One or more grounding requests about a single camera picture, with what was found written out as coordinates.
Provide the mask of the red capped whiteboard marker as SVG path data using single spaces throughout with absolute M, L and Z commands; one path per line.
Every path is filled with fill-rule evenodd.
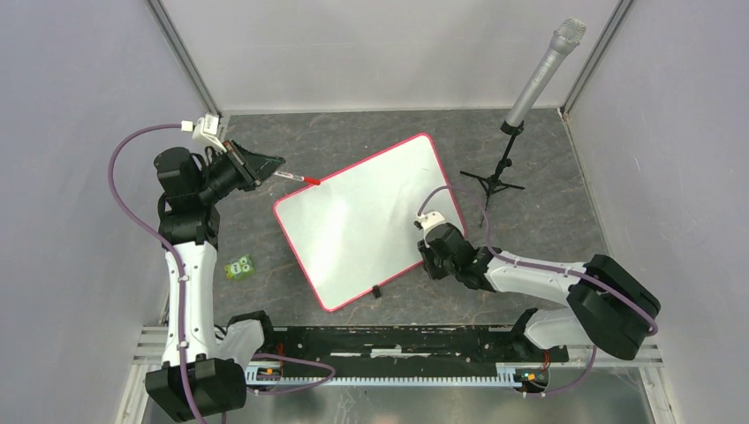
M 298 181 L 300 183 L 305 183 L 305 184 L 312 185 L 312 186 L 319 186 L 322 183 L 320 181 L 320 179 L 317 179 L 317 178 L 303 177 L 303 176 L 300 176 L 300 175 L 297 175 L 297 174 L 293 174 L 293 173 L 285 172 L 285 171 L 280 171 L 280 170 L 276 170 L 273 173 L 273 175 L 277 176 L 277 177 L 280 177 L 280 178 L 286 178 L 286 179 L 289 179 L 289 180 Z

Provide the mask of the white board with pink rim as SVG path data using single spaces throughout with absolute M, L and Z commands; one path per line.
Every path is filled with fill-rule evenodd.
M 278 200 L 276 220 L 320 307 L 334 312 L 418 267 L 423 204 L 464 231 L 448 183 L 420 133 Z

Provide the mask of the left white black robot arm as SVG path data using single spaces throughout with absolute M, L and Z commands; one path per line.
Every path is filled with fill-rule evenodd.
M 245 369 L 254 357 L 270 358 L 279 346 L 268 315 L 240 314 L 217 339 L 213 277 L 220 214 L 216 204 L 235 190 L 258 188 L 285 163 L 230 140 L 205 155 L 169 148 L 154 160 L 163 188 L 158 201 L 158 238 L 170 277 L 168 337 L 156 371 L 147 373 L 148 395 L 175 422 L 208 417 L 244 406 Z

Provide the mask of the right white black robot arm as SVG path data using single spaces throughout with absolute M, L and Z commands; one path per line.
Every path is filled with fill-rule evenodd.
M 518 320 L 512 353 L 533 360 L 545 349 L 591 344 L 632 360 L 656 332 L 662 305 L 618 262 L 597 254 L 588 262 L 531 261 L 488 246 L 475 247 L 453 223 L 418 224 L 417 244 L 433 280 L 453 276 L 470 290 L 520 293 L 557 303 Z

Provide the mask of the black microphone tripod stand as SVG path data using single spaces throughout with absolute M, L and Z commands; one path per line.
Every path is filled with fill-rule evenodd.
M 509 158 L 510 151 L 515 143 L 516 138 L 524 131 L 525 129 L 524 124 L 525 122 L 521 121 L 518 126 L 511 126 L 510 124 L 507 124 L 506 122 L 504 122 L 501 125 L 502 132 L 505 134 L 508 134 L 510 136 L 510 139 L 505 147 L 505 150 L 503 151 L 502 157 L 497 161 L 494 172 L 491 175 L 487 177 L 482 177 L 474 173 L 468 172 L 466 170 L 460 171 L 460 174 L 462 176 L 475 179 L 476 181 L 479 182 L 482 188 L 482 191 L 484 192 L 484 198 L 485 198 L 484 209 L 485 210 L 488 210 L 490 200 L 495 194 L 500 193 L 504 190 L 508 190 L 508 189 L 514 189 L 514 190 L 519 190 L 519 191 L 523 191 L 526 189 L 525 186 L 509 184 L 501 180 L 501 176 L 503 172 L 507 168 L 510 168 L 513 165 L 513 161 Z

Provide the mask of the small green eraser toy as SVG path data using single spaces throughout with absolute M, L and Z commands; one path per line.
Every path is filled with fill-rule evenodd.
M 224 266 L 224 271 L 228 279 L 238 281 L 255 272 L 255 265 L 250 255 L 242 255 Z

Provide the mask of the silver microphone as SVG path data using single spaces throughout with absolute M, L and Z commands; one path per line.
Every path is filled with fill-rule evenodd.
M 561 63 L 579 46 L 585 32 L 586 24 L 575 18 L 566 19 L 554 31 L 546 53 L 506 115 L 504 127 L 516 128 L 520 126 Z

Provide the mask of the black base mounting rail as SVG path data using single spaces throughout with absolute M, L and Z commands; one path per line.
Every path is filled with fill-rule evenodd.
M 566 349 L 542 350 L 507 326 L 277 327 L 261 349 L 290 357 L 284 377 L 489 377 L 496 365 L 563 363 Z

